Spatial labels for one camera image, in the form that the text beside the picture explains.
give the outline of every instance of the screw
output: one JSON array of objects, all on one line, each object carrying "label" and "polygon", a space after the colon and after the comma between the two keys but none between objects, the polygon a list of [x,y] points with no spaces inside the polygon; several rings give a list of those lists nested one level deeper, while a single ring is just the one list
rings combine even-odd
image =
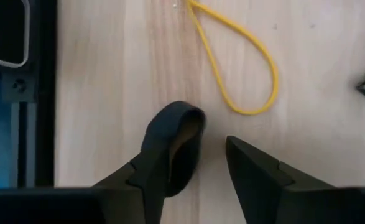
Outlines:
[{"label": "screw", "polygon": [[14,84],[12,85],[12,88],[18,92],[18,93],[23,93],[26,91],[27,89],[27,85],[25,80],[21,79],[21,78],[17,78],[14,82]]}]

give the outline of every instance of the wooden table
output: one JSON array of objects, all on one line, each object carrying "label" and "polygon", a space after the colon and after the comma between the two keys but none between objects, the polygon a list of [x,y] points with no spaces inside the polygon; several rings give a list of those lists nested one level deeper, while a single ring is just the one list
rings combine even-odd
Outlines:
[{"label": "wooden table", "polygon": [[[331,184],[365,185],[365,0],[201,0],[267,46],[280,95],[259,116],[221,99],[181,0],[59,1],[56,183],[89,186],[138,152],[162,107],[185,100],[208,116],[196,175],[167,199],[163,223],[244,223],[224,154],[232,134]],[[228,91],[256,108],[267,64],[241,36],[201,15]]]}]

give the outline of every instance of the black metal frame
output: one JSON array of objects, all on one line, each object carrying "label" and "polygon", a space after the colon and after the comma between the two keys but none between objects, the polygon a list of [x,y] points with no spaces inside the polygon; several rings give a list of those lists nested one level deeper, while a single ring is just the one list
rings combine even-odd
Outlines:
[{"label": "black metal frame", "polygon": [[11,187],[53,186],[57,1],[28,0],[29,58],[0,66],[2,95],[11,104]]}]

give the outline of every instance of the rubber band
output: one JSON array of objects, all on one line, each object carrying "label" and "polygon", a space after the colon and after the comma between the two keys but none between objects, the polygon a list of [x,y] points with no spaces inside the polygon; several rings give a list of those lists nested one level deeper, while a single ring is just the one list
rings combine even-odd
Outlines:
[{"label": "rubber band", "polygon": [[[228,18],[222,16],[221,14],[211,10],[207,6],[200,4],[194,0],[187,0],[188,4],[188,11],[190,14],[190,17],[193,21],[193,23],[196,25],[196,28],[198,30],[198,33],[201,37],[201,41],[203,42],[203,45],[205,46],[208,59],[211,63],[211,67],[214,71],[214,76],[217,81],[217,84],[221,90],[221,94],[224,98],[225,103],[235,112],[242,114],[242,115],[256,115],[263,113],[267,111],[274,103],[277,97],[277,92],[279,90],[279,73],[276,67],[276,64],[272,60],[272,57],[268,53],[265,46],[256,38],[254,37],[250,32],[248,32],[246,29],[238,25],[237,23],[229,20]],[[235,105],[233,100],[229,97],[228,92],[226,91],[225,85],[222,81],[221,75],[219,74],[219,70],[217,67],[217,64],[215,62],[215,58],[213,56],[213,53],[210,49],[210,45],[208,44],[206,35],[203,31],[203,28],[200,25],[199,20],[197,19],[197,16],[193,12],[193,8],[197,8],[205,13],[207,13],[209,16],[219,20],[223,24],[227,25],[228,27],[232,28],[232,30],[235,30],[236,32],[240,33],[241,35],[245,36],[256,48],[263,54],[265,57],[265,60],[270,66],[270,70],[272,72],[272,93],[270,94],[270,97],[268,101],[265,103],[265,105],[262,108],[256,109],[256,110],[243,110]]]}]

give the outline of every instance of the yellow rubber band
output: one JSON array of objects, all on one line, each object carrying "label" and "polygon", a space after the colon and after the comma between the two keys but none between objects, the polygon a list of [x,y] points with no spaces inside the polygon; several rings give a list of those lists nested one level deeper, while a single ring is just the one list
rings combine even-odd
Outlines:
[{"label": "yellow rubber band", "polygon": [[[218,14],[217,12],[215,12],[215,11],[211,10],[210,8],[208,8],[207,6],[205,6],[203,4],[200,4],[200,3],[198,3],[194,0],[187,0],[187,1],[188,1],[188,11],[189,11],[190,17],[191,17],[193,23],[196,25],[196,28],[199,32],[201,40],[203,41],[203,44],[204,44],[205,49],[207,51],[208,59],[211,63],[211,67],[213,68],[213,71],[214,71],[214,76],[216,78],[217,84],[218,84],[218,86],[221,90],[222,96],[223,96],[226,104],[233,111],[235,111],[239,114],[243,114],[243,115],[256,115],[256,114],[260,114],[260,113],[263,113],[266,110],[268,110],[274,104],[274,102],[276,100],[277,92],[279,90],[279,75],[278,75],[276,64],[272,60],[272,57],[270,56],[270,54],[266,50],[265,46],[256,37],[254,37],[252,34],[250,34],[248,31],[246,31],[243,27],[236,24],[235,22],[229,20],[228,18],[222,16],[221,14]],[[272,93],[270,94],[270,97],[269,97],[268,101],[265,103],[265,105],[262,108],[259,108],[259,109],[256,109],[256,110],[251,110],[251,111],[243,110],[243,109],[237,107],[234,104],[234,102],[231,100],[231,98],[228,95],[228,92],[226,91],[226,88],[224,86],[222,78],[219,75],[219,70],[218,70],[217,64],[215,62],[213,53],[210,49],[210,46],[208,44],[206,35],[203,31],[203,28],[201,27],[199,20],[197,19],[195,13],[193,12],[194,7],[197,8],[197,9],[202,10],[203,12],[207,13],[211,17],[214,17],[215,19],[219,20],[223,24],[226,24],[227,26],[229,26],[230,28],[232,28],[236,32],[238,32],[238,33],[242,34],[243,36],[247,37],[247,39],[249,39],[252,42],[252,44],[254,46],[256,46],[257,49],[263,54],[263,56],[265,57],[266,61],[269,64],[270,70],[272,72],[272,82],[273,82],[272,86],[273,87],[272,87]]]}]

